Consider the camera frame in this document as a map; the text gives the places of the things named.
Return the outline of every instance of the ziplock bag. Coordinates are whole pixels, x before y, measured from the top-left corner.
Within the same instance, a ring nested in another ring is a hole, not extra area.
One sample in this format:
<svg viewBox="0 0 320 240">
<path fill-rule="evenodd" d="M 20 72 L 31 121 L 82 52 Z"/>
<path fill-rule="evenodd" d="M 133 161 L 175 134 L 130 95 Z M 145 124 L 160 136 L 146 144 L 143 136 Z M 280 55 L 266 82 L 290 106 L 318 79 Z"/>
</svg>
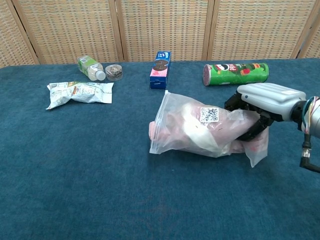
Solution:
<svg viewBox="0 0 320 240">
<path fill-rule="evenodd" d="M 150 153 L 181 150 L 218 158 L 245 153 L 254 167 L 268 154 L 269 128 L 251 141 L 237 140 L 260 118 L 249 110 L 232 112 L 167 90 L 149 124 Z"/>
</svg>

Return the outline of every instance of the table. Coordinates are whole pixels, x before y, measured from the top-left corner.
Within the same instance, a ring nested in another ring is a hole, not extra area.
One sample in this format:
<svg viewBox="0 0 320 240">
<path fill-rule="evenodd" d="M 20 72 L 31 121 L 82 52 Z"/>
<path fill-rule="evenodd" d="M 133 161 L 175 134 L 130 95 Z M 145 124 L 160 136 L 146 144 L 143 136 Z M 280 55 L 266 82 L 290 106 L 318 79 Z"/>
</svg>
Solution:
<svg viewBox="0 0 320 240">
<path fill-rule="evenodd" d="M 255 62 L 269 65 L 268 82 L 320 94 L 319 59 Z M 223 107 L 237 86 L 204 86 L 207 63 L 172 62 L 167 89 Z M 254 168 L 244 154 L 149 154 L 165 91 L 149 87 L 152 62 L 121 65 L 112 104 L 53 110 L 48 83 L 88 81 L 76 65 L 0 69 L 2 239 L 319 239 L 320 175 L 299 167 L 294 122 L 272 125 Z"/>
</svg>

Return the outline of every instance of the blue and pink box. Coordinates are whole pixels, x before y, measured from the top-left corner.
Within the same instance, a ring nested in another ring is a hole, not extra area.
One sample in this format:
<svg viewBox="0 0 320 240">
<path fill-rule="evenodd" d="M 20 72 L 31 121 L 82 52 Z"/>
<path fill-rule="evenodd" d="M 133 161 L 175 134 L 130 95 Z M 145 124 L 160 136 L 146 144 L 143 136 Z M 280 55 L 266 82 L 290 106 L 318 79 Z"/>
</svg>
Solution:
<svg viewBox="0 0 320 240">
<path fill-rule="evenodd" d="M 150 73 L 150 88 L 166 89 L 170 67 L 169 51 L 158 51 Z"/>
</svg>

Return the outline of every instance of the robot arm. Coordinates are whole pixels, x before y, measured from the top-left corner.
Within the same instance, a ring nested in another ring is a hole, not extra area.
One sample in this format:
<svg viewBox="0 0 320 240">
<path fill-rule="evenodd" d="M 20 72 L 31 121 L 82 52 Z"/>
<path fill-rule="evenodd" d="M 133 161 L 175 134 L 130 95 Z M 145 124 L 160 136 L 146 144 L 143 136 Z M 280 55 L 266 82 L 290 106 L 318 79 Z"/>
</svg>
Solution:
<svg viewBox="0 0 320 240">
<path fill-rule="evenodd" d="M 224 108 L 229 111 L 245 109 L 260 114 L 260 119 L 238 138 L 241 141 L 254 139 L 274 121 L 296 122 L 298 130 L 304 132 L 300 167 L 320 173 L 320 167 L 310 163 L 311 135 L 320 138 L 318 99 L 312 97 L 307 101 L 304 92 L 274 83 L 251 83 L 239 86 L 235 95 L 225 102 Z"/>
</svg>

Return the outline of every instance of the green chip can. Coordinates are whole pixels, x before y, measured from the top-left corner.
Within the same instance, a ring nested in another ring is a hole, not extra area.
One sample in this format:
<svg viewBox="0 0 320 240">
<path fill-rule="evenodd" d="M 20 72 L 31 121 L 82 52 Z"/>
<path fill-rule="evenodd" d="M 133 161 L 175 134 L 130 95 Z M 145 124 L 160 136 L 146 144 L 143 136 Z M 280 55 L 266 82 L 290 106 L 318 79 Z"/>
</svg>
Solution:
<svg viewBox="0 0 320 240">
<path fill-rule="evenodd" d="M 203 83 L 209 85 L 263 83 L 269 75 L 266 63 L 206 64 Z"/>
</svg>

